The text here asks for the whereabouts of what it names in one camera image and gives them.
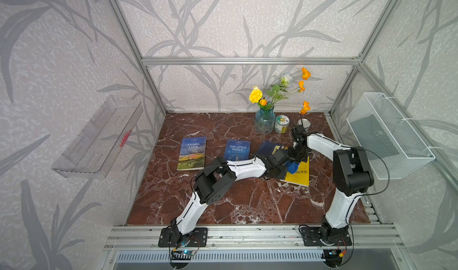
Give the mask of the blue cloth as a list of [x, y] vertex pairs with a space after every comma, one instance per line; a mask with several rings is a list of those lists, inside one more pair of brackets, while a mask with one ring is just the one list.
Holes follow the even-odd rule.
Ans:
[[300, 163], [294, 161], [288, 161], [286, 163], [287, 172], [290, 174], [295, 174], [299, 169]]

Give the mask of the dark navy Chinese book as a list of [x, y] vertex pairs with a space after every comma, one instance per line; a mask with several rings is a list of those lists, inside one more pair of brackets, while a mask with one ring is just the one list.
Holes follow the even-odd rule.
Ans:
[[257, 157], [267, 157], [274, 152], [276, 147], [281, 147], [282, 143], [274, 143], [271, 141], [263, 141], [258, 151], [256, 152]]

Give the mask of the yellow book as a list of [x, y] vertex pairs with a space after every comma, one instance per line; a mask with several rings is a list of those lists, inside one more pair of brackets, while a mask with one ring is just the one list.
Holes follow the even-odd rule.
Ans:
[[283, 182], [290, 184], [300, 185], [300, 186], [309, 186], [310, 184], [310, 160], [307, 162], [300, 162], [298, 171], [295, 174], [290, 174], [287, 172], [286, 177]]

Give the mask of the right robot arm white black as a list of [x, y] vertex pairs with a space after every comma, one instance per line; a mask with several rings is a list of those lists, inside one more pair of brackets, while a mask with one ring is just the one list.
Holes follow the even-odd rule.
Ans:
[[374, 183], [366, 150], [342, 145], [317, 132], [308, 132], [302, 125], [293, 127], [291, 134], [293, 147], [287, 151], [290, 161], [286, 164], [289, 173], [296, 173], [300, 162], [306, 162], [314, 150], [333, 162], [335, 195], [319, 230], [322, 243], [332, 245], [347, 236], [355, 205]]

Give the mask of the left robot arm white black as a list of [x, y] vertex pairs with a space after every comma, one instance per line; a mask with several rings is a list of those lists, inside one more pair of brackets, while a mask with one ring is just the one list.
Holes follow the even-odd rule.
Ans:
[[287, 152], [283, 149], [244, 161], [227, 161], [217, 157], [195, 176], [190, 201], [172, 221], [171, 228], [175, 235], [183, 237], [192, 233], [207, 207], [222, 199], [235, 182], [261, 177], [284, 179], [288, 160]]

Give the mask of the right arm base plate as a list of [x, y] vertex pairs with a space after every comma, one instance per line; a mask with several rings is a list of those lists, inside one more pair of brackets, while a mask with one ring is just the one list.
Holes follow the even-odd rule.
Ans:
[[353, 245], [348, 227], [331, 228], [328, 225], [320, 227], [300, 225], [298, 231], [303, 239], [304, 246], [337, 247]]

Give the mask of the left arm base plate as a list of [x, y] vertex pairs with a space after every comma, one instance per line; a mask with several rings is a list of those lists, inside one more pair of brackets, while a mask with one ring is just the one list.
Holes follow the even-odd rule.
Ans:
[[177, 227], [168, 227], [161, 230], [158, 247], [205, 247], [207, 238], [207, 228], [195, 228], [188, 234], [181, 234]]

